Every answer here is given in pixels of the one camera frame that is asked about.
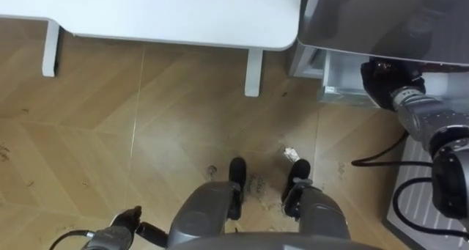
herringbone wood floor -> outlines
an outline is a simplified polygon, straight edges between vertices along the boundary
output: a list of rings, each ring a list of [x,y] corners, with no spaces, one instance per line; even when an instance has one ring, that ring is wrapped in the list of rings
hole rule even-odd
[[[405,249],[380,223],[392,172],[349,165],[400,136],[393,114],[318,103],[320,82],[287,78],[282,53],[266,53],[259,98],[243,96],[246,51],[227,48],[66,34],[58,76],[44,78],[44,33],[44,23],[0,20],[0,249],[48,249],[134,205],[168,230],[195,187],[224,179],[236,155],[248,162],[248,196],[227,230],[294,231],[279,207],[285,147],[314,164],[354,240]]]

